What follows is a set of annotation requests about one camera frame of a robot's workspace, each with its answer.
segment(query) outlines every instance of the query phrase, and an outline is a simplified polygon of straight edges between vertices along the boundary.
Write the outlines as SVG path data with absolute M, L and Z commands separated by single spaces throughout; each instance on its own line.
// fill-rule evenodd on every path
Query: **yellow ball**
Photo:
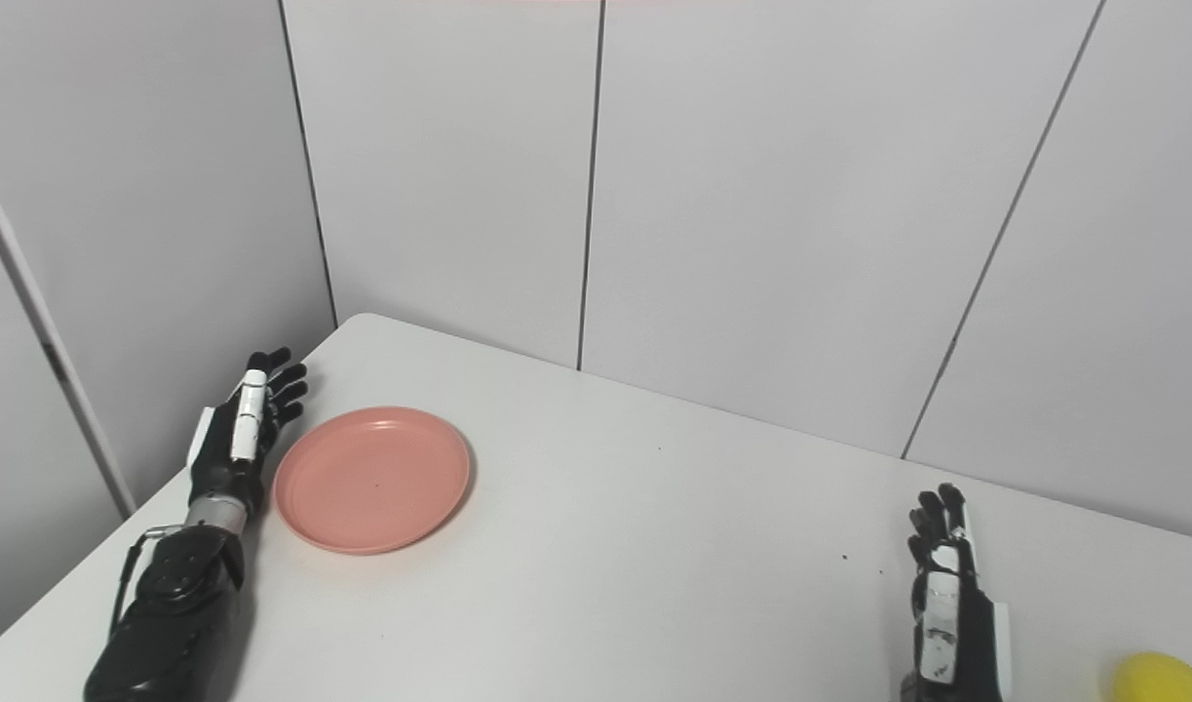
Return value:
M 1192 702 L 1192 667 L 1162 653 L 1123 659 L 1111 681 L 1113 702 Z

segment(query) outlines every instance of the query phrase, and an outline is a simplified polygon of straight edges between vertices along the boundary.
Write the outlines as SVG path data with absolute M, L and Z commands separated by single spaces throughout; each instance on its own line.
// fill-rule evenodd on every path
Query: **white wall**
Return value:
M 0 634 L 118 524 L 0 262 Z
M 340 318 L 573 366 L 600 4 L 284 5 Z
M 609 2 L 583 369 L 901 453 L 1095 5 Z
M 274 0 L 0 0 L 0 200 L 136 501 L 333 329 Z
M 1109 0 L 908 458 L 1192 533 L 1192 0 Z

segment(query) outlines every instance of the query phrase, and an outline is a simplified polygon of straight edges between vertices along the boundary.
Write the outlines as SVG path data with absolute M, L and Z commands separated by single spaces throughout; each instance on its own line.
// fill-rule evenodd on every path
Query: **robotic arm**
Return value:
M 201 412 L 190 448 L 193 490 L 185 523 L 150 528 L 128 552 L 110 640 L 88 675 L 85 702 L 203 702 L 222 659 L 244 582 L 240 534 L 261 511 L 262 462 L 280 428 L 302 416 L 305 365 L 253 354 L 231 397 Z M 159 539 L 120 616 L 148 539 Z
M 964 495 L 951 484 L 921 492 L 911 517 L 915 666 L 901 702 L 1011 702 L 1007 609 L 981 590 Z

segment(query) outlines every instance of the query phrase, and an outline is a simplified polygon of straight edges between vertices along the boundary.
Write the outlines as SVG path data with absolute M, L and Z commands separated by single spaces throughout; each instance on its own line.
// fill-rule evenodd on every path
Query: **pink plate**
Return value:
M 409 408 L 340 415 L 297 441 L 275 474 L 275 508 L 297 536 L 341 554 L 381 554 L 439 528 L 466 493 L 457 430 Z

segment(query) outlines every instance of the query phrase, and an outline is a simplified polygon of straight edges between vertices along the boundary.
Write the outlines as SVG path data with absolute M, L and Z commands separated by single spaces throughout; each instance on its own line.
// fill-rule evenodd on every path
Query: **prosthetic hand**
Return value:
M 939 485 L 911 516 L 915 666 L 901 702 L 1011 702 L 1007 609 L 981 590 L 964 495 Z
M 85 702 L 203 702 L 222 659 L 244 582 L 240 534 L 265 501 L 262 461 L 280 428 L 302 416 L 302 364 L 287 348 L 253 354 L 230 399 L 201 412 L 187 467 L 185 523 L 150 528 L 128 552 L 110 640 L 88 675 Z M 147 539 L 160 539 L 120 619 Z

